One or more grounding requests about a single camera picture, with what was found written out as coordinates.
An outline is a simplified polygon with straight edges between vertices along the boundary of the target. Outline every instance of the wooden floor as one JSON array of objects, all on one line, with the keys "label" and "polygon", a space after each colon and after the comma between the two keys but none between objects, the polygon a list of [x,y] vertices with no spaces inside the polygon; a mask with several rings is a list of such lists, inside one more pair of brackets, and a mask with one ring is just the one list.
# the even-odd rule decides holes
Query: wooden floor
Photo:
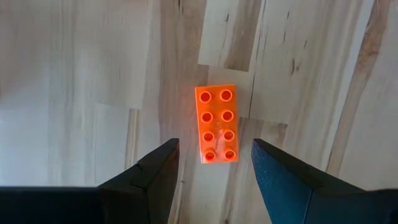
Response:
[{"label": "wooden floor", "polygon": [[[263,138],[398,187],[397,0],[0,0],[0,184],[98,185],[180,138],[169,223],[270,223]],[[201,165],[194,87],[237,84],[240,161]]]}]

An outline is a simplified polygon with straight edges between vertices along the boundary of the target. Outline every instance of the orange lego brick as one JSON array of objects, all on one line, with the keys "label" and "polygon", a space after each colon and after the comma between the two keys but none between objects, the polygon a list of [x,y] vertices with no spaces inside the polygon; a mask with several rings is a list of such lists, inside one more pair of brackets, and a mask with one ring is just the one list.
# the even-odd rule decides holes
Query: orange lego brick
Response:
[{"label": "orange lego brick", "polygon": [[235,85],[195,88],[201,163],[239,160]]}]

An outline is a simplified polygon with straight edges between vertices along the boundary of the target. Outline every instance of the orange stud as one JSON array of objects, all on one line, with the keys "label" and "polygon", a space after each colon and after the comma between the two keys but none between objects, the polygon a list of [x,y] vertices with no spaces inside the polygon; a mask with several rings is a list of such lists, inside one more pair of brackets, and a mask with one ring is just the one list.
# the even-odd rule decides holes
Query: orange stud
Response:
[{"label": "orange stud", "polygon": [[202,163],[239,161],[235,85],[195,88]]}]

